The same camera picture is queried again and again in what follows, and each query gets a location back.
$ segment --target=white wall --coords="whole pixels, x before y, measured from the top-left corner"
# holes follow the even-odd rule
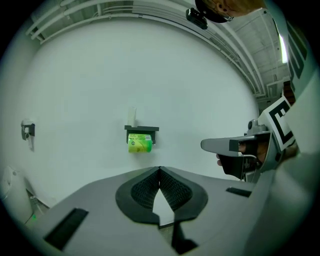
[[[241,136],[258,117],[246,82],[219,53],[141,19],[63,34],[41,47],[18,89],[5,87],[0,157],[24,170],[49,206],[89,182],[149,166],[225,178],[201,140]],[[128,153],[129,106],[139,125],[160,127],[149,154]],[[24,118],[36,122],[34,152],[21,139]]]
[[[27,20],[17,31],[0,61],[0,178],[6,165],[23,165],[23,160],[19,159],[25,151],[19,151],[22,139],[17,133],[21,120],[16,116],[23,106],[17,97],[22,89],[21,82],[40,48],[39,41],[32,41],[25,35],[31,25],[31,20]]]

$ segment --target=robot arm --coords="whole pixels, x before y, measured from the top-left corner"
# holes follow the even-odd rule
[[[288,101],[282,97],[265,109],[258,119],[248,123],[244,136],[204,139],[201,141],[201,148],[219,155],[225,174],[256,183],[261,173],[277,168],[286,147],[295,141],[284,120],[289,109]],[[257,152],[261,142],[268,143],[263,163],[259,161]],[[246,144],[243,153],[239,151],[241,144]]]

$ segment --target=black rubber strip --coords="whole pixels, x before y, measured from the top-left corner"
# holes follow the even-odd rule
[[[86,210],[74,208],[44,240],[62,250],[87,215]]]
[[[232,194],[239,195],[239,196],[243,196],[246,198],[250,197],[250,195],[251,195],[251,191],[239,189],[239,188],[235,188],[235,187],[228,187],[225,191],[230,192]]]
[[[119,209],[138,223],[159,225],[159,216],[152,212],[159,190],[159,167],[154,167],[123,183],[115,193]]]
[[[229,140],[229,151],[238,152],[239,151],[239,142],[235,139]]]

